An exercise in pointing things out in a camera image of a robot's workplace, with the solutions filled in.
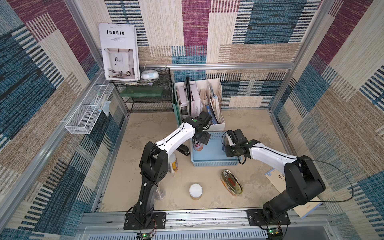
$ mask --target beige floor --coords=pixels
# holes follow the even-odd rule
[[[248,139],[285,152],[267,110],[223,111],[226,130],[240,128]],[[156,142],[176,128],[173,113],[134,113],[130,116],[111,177],[102,202],[101,211],[126,211],[139,197],[141,175],[139,162],[144,145]],[[231,167],[194,167],[190,157],[175,151],[179,170],[168,173],[161,181],[166,190],[163,200],[155,200],[155,210],[211,209],[260,207],[278,194],[264,176],[271,169],[260,161],[248,159],[244,165]],[[230,170],[241,182],[244,192],[232,196],[220,180],[223,169]],[[195,201],[189,196],[189,187],[199,183],[202,197]]]

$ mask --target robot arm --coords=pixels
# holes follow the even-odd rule
[[[140,229],[147,229],[152,220],[154,193],[157,183],[167,174],[168,155],[175,150],[189,155],[188,147],[182,143],[190,138],[207,144],[210,134],[206,130],[210,120],[208,113],[201,112],[196,118],[184,119],[174,132],[161,141],[148,142],[145,145],[139,165],[142,175],[141,190],[139,200],[132,210]],[[265,222],[272,223],[282,213],[304,205],[325,190],[324,182],[313,162],[306,160],[309,159],[307,156],[298,158],[268,148],[257,140],[248,141],[240,129],[227,131],[226,139],[227,157],[244,155],[260,160],[285,174],[286,190],[263,205]]]
[[[205,130],[209,128],[210,120],[211,116],[206,112],[201,112],[196,118],[185,118],[183,123],[170,135],[161,141],[148,142],[145,145],[139,164],[141,190],[139,200],[132,210],[140,229],[148,228],[152,220],[154,193],[157,183],[168,172],[168,155],[171,155],[175,150],[189,155],[188,147],[182,144],[190,138],[207,144],[210,134]]]
[[[304,205],[325,191],[325,184],[313,161],[307,156],[293,156],[271,149],[256,140],[248,141],[240,129],[227,131],[227,157],[244,155],[262,161],[285,175],[286,189],[263,205],[266,223],[298,205]]]

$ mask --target printed photo of room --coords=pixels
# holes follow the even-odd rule
[[[133,50],[125,48],[104,48],[109,78],[134,79]]]

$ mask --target blue plastic basket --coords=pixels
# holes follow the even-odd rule
[[[213,166],[235,166],[238,164],[237,157],[227,157],[222,149],[221,138],[225,132],[209,132],[211,138],[207,145],[199,152],[193,149],[193,139],[191,139],[191,161],[195,167]]]

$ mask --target ventilation grille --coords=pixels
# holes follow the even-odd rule
[[[137,233],[90,234],[89,240],[135,240]],[[267,233],[259,228],[246,230],[201,230],[157,232],[152,240],[223,240],[223,239],[265,239]]]

